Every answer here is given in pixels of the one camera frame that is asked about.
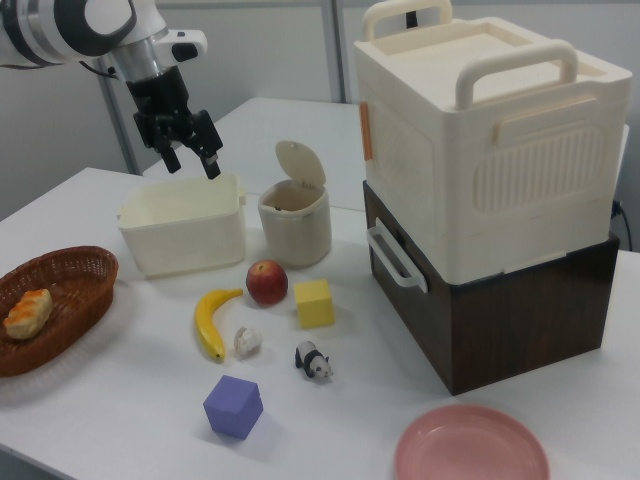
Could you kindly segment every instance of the bread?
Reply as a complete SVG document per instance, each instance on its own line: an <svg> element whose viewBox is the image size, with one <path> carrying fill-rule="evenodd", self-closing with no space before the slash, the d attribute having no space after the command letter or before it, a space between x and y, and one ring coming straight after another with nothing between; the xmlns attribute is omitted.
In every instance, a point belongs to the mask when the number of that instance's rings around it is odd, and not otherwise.
<svg viewBox="0 0 640 480"><path fill-rule="evenodd" d="M52 310L53 300L49 290L28 291L9 310L9 316L2 323L11 338L26 340L38 334Z"/></svg>

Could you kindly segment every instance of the pink bowl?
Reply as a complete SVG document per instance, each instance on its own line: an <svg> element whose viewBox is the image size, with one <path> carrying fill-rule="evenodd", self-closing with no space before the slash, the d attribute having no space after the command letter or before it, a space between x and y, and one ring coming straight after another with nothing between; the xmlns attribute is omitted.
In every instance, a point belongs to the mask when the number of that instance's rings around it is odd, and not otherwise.
<svg viewBox="0 0 640 480"><path fill-rule="evenodd" d="M535 436L513 418L477 405L438 408L414 421L396 449L397 480L549 480Z"/></svg>

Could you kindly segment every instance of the brown woven basket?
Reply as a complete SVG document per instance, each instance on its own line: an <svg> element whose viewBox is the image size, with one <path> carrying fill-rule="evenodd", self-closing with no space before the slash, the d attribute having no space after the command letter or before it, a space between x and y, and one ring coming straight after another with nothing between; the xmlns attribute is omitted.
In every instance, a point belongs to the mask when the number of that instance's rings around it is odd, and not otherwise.
<svg viewBox="0 0 640 480"><path fill-rule="evenodd" d="M118 261L92 246L47 253L0 279L0 377L29 372L71 346L102 318L113 300ZM47 288L53 311L42 330L14 340L1 322L28 290Z"/></svg>

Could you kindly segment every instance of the apple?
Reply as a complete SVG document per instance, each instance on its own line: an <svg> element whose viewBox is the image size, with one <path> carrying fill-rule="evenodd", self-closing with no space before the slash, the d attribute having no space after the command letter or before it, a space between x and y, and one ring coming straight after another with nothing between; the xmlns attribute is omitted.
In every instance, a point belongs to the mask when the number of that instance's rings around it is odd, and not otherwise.
<svg viewBox="0 0 640 480"><path fill-rule="evenodd" d="M289 279L275 260L259 260L247 271L247 290L258 305L278 303L287 295Z"/></svg>

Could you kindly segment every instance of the dark brown wooden box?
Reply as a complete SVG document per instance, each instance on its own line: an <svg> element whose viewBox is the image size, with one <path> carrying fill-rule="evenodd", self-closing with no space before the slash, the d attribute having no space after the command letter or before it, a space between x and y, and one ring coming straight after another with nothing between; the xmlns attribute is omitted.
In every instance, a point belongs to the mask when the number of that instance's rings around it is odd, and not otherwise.
<svg viewBox="0 0 640 480"><path fill-rule="evenodd" d="M402 288L371 270L448 390L457 395L600 347L619 240L463 285L446 283L364 182L367 228L382 220L427 279Z"/></svg>

